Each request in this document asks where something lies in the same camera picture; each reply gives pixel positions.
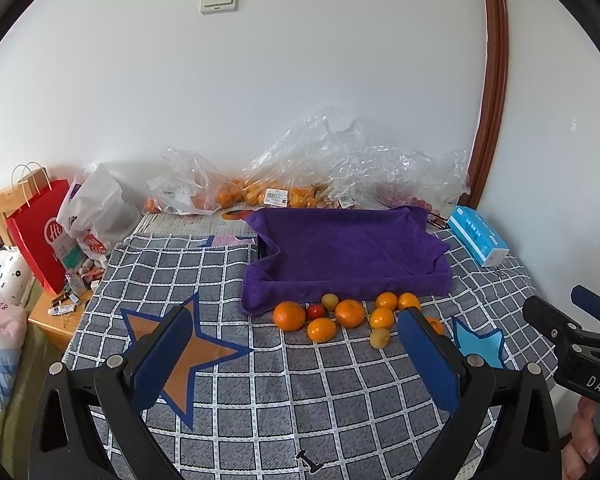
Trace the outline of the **person's right hand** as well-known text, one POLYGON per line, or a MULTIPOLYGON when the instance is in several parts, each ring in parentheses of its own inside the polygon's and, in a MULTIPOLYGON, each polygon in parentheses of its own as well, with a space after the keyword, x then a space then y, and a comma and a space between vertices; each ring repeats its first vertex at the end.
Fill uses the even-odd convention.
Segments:
POLYGON ((570 425, 571 440, 562 450, 562 480, 579 480, 600 452, 594 427, 597 404, 580 397, 570 425))

